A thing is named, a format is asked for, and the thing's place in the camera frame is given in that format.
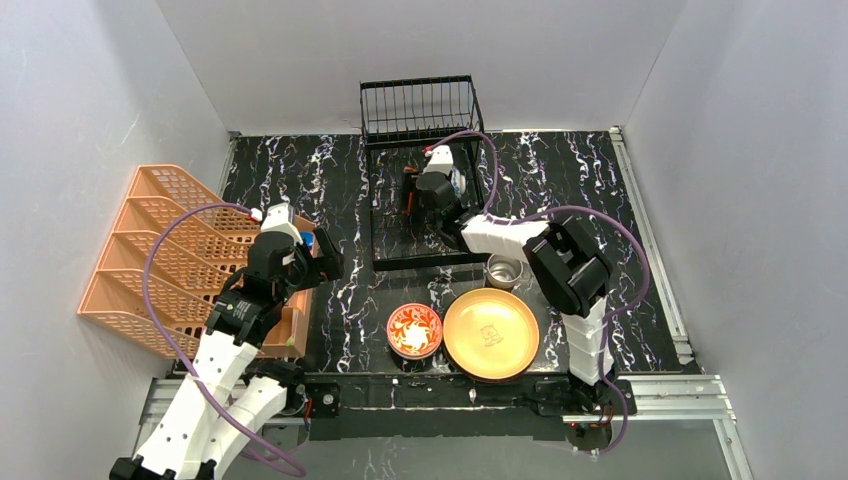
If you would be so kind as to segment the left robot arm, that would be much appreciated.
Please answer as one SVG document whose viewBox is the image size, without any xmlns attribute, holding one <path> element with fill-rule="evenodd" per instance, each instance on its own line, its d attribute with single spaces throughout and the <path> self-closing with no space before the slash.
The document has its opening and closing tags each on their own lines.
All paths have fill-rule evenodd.
<svg viewBox="0 0 848 480">
<path fill-rule="evenodd" d="M 231 405 L 237 381 L 281 321 L 297 292 L 338 280 L 344 257 L 323 228 L 314 231 L 314 256 L 301 234 L 262 228 L 246 266 L 223 284 L 193 357 L 181 354 L 188 373 L 155 431 L 131 457 L 118 458 L 112 479 L 220 479 L 249 442 L 270 444 L 258 433 L 287 402 L 297 368 L 282 361 L 252 373 Z"/>
</svg>

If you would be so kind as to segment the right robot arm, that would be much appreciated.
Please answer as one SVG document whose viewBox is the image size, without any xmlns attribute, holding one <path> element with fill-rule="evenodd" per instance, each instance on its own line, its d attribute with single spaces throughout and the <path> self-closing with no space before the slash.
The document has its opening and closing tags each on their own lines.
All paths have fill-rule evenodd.
<svg viewBox="0 0 848 480">
<path fill-rule="evenodd" d="M 403 211 L 424 219 L 449 248 L 500 255 L 530 267 L 548 303 L 563 323 L 581 329 L 569 343 L 569 373 L 596 385 L 612 371 L 604 315 L 613 266 L 578 219 L 582 208 L 565 206 L 525 219 L 508 219 L 465 206 L 440 171 L 408 169 Z"/>
</svg>

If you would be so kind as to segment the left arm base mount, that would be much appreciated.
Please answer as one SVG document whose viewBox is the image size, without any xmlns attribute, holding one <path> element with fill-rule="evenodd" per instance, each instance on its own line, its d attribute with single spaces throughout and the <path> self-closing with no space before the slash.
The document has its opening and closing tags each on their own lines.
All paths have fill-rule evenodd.
<svg viewBox="0 0 848 480">
<path fill-rule="evenodd" d="M 281 359 L 264 359 L 248 367 L 241 375 L 245 392 L 250 400 L 265 401 L 271 408 L 271 417 L 296 417 L 307 421 L 313 418 L 335 418 L 341 405 L 341 385 L 306 374 L 294 362 Z"/>
</svg>

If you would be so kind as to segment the black wire dish rack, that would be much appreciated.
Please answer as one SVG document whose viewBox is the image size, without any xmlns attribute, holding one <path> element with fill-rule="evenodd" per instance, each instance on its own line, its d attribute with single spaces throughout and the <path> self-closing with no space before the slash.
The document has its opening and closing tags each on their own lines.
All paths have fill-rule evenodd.
<svg viewBox="0 0 848 480">
<path fill-rule="evenodd" d="M 460 224 L 484 206 L 484 122 L 470 75 L 360 84 L 377 271 L 479 263 Z"/>
</svg>

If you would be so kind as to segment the orange patterned bowl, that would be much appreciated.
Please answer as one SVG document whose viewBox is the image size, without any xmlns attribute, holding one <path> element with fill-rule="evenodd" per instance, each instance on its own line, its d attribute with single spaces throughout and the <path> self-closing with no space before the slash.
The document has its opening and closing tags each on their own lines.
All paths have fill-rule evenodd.
<svg viewBox="0 0 848 480">
<path fill-rule="evenodd" d="M 407 303 L 396 308 L 387 320 L 389 346 L 400 357 L 420 360 L 432 355 L 441 345 L 441 317 L 427 305 Z"/>
</svg>

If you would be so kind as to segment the blue floral bowl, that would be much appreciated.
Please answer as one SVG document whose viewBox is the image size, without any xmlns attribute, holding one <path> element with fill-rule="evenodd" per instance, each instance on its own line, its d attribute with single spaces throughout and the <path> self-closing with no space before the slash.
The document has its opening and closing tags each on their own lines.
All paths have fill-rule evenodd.
<svg viewBox="0 0 848 480">
<path fill-rule="evenodd" d="M 467 189 L 467 180 L 465 175 L 457 168 L 453 167 L 449 178 L 455 195 L 461 199 Z"/>
</svg>

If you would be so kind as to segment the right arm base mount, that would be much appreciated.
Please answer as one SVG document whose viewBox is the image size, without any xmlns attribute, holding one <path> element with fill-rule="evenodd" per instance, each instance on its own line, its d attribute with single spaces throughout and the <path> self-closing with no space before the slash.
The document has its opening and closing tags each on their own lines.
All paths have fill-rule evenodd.
<svg viewBox="0 0 848 480">
<path fill-rule="evenodd" d="M 592 455 L 610 450 L 619 442 L 613 421 L 627 422 L 638 412 L 631 383 L 610 374 L 589 385 L 572 374 L 541 380 L 512 404 L 529 408 L 541 417 L 565 420 L 566 440 L 572 449 Z"/>
</svg>

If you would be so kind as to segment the stainless steel cup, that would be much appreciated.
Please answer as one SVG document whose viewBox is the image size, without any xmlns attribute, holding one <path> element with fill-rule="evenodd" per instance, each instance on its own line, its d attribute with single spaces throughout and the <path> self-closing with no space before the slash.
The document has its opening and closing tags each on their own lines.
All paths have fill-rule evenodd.
<svg viewBox="0 0 848 480">
<path fill-rule="evenodd" d="M 523 275 L 523 263 L 503 255 L 491 255 L 485 265 L 487 287 L 512 291 Z"/>
</svg>

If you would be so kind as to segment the yellow plate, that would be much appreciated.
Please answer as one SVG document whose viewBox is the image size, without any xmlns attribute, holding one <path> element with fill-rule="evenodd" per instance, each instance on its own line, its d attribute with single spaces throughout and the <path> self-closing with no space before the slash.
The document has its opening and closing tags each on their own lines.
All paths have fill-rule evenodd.
<svg viewBox="0 0 848 480">
<path fill-rule="evenodd" d="M 538 322 L 516 295 L 479 288 L 457 297 L 443 317 L 443 347 L 452 363 L 477 380 L 515 378 L 533 363 Z"/>
</svg>

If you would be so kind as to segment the orange glossy bowl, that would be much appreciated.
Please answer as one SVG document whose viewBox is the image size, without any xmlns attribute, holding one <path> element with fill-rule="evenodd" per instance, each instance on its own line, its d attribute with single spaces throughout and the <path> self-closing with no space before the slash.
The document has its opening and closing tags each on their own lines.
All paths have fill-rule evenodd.
<svg viewBox="0 0 848 480">
<path fill-rule="evenodd" d="M 415 211 L 416 207 L 416 193 L 415 191 L 411 191 L 407 196 L 406 208 L 404 213 L 406 215 L 411 215 Z"/>
</svg>

